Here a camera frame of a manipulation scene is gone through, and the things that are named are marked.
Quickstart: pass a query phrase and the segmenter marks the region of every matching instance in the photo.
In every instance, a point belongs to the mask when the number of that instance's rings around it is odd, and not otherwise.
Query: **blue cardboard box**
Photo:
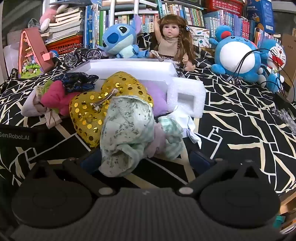
[[[256,27],[274,34],[274,16],[271,0],[247,0],[248,20],[254,20]]]

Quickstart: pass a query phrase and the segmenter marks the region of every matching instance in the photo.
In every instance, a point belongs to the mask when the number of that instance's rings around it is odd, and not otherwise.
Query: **doraemon plush toy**
[[[102,50],[104,56],[116,56],[117,58],[148,58],[149,51],[139,50],[134,44],[137,34],[141,31],[141,18],[134,14],[131,25],[118,23],[110,26],[103,34]]]
[[[268,58],[261,59],[261,68],[258,71],[258,84],[262,87],[266,86],[273,93],[278,92],[278,86],[280,87],[280,84],[284,82],[284,77],[278,73],[278,70],[281,70],[285,66],[286,54],[274,39],[263,40],[260,48],[269,49],[270,51],[261,50],[268,54]]]
[[[250,40],[233,36],[232,29],[226,25],[219,26],[215,31],[215,36],[219,42],[213,38],[209,39],[212,48],[216,49],[215,64],[211,66],[211,70],[215,74],[232,75],[246,53],[257,49]],[[245,58],[239,77],[250,83],[258,81],[257,72],[261,65],[260,55],[262,58],[267,58],[266,53],[261,54],[259,51],[254,51]]]

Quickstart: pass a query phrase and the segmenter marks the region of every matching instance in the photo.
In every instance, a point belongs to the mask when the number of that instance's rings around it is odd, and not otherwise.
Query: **square hole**
[[[194,98],[195,96],[193,95],[178,93],[178,104],[187,110],[193,111]]]

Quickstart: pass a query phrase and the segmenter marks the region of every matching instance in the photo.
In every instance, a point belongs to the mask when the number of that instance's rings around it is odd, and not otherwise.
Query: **doll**
[[[166,15],[159,20],[154,18],[154,33],[158,43],[158,51],[152,50],[150,58],[182,61],[186,71],[193,71],[195,59],[193,39],[187,21],[177,15]]]

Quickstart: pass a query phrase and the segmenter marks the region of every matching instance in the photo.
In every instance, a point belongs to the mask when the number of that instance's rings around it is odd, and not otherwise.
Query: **purple plush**
[[[147,93],[153,99],[153,115],[159,116],[168,112],[168,105],[166,103],[166,93],[163,92],[157,84],[153,81],[147,81],[144,86],[147,88]]]

